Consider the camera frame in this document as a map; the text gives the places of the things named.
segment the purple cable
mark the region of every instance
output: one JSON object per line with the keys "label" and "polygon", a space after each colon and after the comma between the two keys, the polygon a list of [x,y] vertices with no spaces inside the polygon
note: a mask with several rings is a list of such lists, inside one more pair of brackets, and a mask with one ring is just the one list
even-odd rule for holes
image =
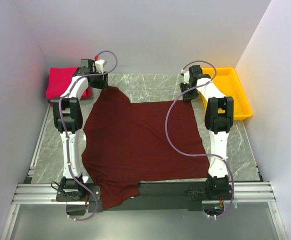
{"label": "purple cable", "polygon": [[108,71],[108,72],[104,72],[104,73],[91,73],[91,74],[87,74],[87,75],[80,76],[74,82],[74,84],[72,85],[72,87],[69,89],[69,92],[66,95],[60,97],[60,100],[59,100],[59,103],[58,103],[60,119],[61,119],[61,123],[62,123],[63,129],[64,129],[64,132],[65,132],[65,137],[66,137],[66,158],[67,158],[69,172],[70,172],[71,177],[73,178],[73,180],[76,181],[76,183],[79,184],[81,187],[83,187],[85,190],[87,190],[93,196],[93,198],[95,200],[95,208],[94,208],[93,213],[90,216],[87,216],[87,217],[84,217],[84,218],[79,218],[79,219],[78,218],[75,218],[73,216],[69,216],[71,219],[73,219],[75,221],[84,221],[84,220],[88,220],[88,219],[92,218],[96,214],[99,205],[98,205],[98,199],[97,199],[96,195],[88,187],[86,187],[79,180],[77,180],[77,178],[75,177],[75,175],[74,175],[74,173],[73,173],[73,171],[71,169],[69,135],[68,135],[68,129],[67,129],[67,126],[66,126],[66,123],[65,123],[65,119],[64,119],[64,116],[62,114],[61,104],[62,104],[62,100],[70,95],[71,91],[74,89],[75,85],[78,83],[79,80],[81,80],[83,78],[86,78],[86,77],[90,77],[90,76],[104,76],[104,75],[106,75],[108,73],[111,73],[117,67],[117,65],[118,65],[117,56],[112,51],[109,51],[109,50],[101,51],[101,52],[99,52],[99,54],[97,54],[97,56],[99,56],[100,54],[103,54],[103,53],[111,53],[114,56],[114,58],[115,58],[115,65],[114,65],[114,67],[110,71]]}
{"label": "purple cable", "polygon": [[205,156],[212,156],[212,157],[216,157],[216,158],[219,158],[221,161],[223,161],[225,163],[225,166],[227,168],[227,170],[229,171],[230,173],[230,176],[231,176],[231,183],[232,183],[232,194],[231,194],[231,200],[230,200],[230,204],[229,204],[229,207],[224,210],[224,212],[220,215],[217,216],[217,218],[223,216],[225,213],[227,213],[229,211],[229,209],[231,208],[231,205],[232,205],[232,202],[234,200],[234,192],[235,192],[235,180],[234,180],[234,177],[232,175],[232,172],[231,172],[231,169],[227,163],[227,161],[220,155],[217,155],[217,154],[214,154],[214,153],[201,153],[201,154],[189,154],[189,153],[185,153],[179,149],[177,149],[173,143],[171,142],[170,140],[170,137],[169,137],[169,131],[168,131],[168,120],[169,120],[169,116],[170,116],[170,112],[172,110],[172,108],[174,107],[174,105],[176,104],[176,102],[178,101],[179,98],[182,97],[182,95],[194,90],[194,89],[197,89],[197,88],[201,88],[201,87],[204,87],[206,85],[208,85],[209,83],[211,83],[213,81],[213,79],[215,79],[215,77],[217,76],[217,69],[215,68],[215,66],[213,66],[210,62],[207,62],[207,61],[203,61],[203,60],[196,60],[196,61],[192,61],[190,63],[188,63],[187,65],[185,65],[185,67],[182,69],[183,71],[185,70],[185,68],[191,64],[194,64],[194,63],[205,63],[205,64],[208,64],[210,65],[213,69],[214,69],[214,76],[210,79],[210,81],[207,81],[205,84],[202,84],[202,85],[199,85],[199,86],[194,86],[194,87],[191,87],[187,90],[185,90],[184,92],[182,92],[177,98],[176,100],[173,101],[173,103],[171,104],[169,110],[167,111],[167,114],[166,114],[166,117],[165,117],[165,123],[164,123],[164,129],[165,129],[165,136],[166,136],[166,139],[167,141],[169,142],[170,146],[176,150],[179,154],[182,154],[184,156],[188,156],[188,157],[205,157]]}

